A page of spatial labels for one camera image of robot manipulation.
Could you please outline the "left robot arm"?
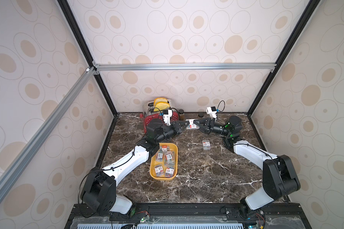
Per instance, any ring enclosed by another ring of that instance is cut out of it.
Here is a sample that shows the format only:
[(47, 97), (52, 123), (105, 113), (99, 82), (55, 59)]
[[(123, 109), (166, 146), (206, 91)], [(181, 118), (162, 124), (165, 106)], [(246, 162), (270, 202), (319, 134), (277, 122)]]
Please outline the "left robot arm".
[(91, 169), (81, 181), (83, 188), (78, 193), (78, 200), (100, 216), (110, 212), (132, 215), (134, 204), (127, 197), (117, 194), (118, 184), (136, 167), (154, 156), (160, 149), (160, 143), (180, 135), (188, 125), (188, 121), (173, 121), (168, 126), (160, 119), (153, 119), (146, 128), (146, 134), (128, 154), (110, 166)]

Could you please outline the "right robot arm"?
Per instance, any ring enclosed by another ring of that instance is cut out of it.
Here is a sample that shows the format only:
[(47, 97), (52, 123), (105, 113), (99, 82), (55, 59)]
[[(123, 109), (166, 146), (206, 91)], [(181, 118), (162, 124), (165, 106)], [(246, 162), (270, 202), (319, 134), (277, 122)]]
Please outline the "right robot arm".
[(250, 214), (301, 188), (292, 160), (287, 155), (275, 155), (259, 149), (240, 137), (242, 120), (231, 116), (225, 124), (214, 118), (194, 120), (205, 134), (222, 136), (223, 146), (242, 156), (262, 170), (262, 187), (241, 200), (241, 214)]

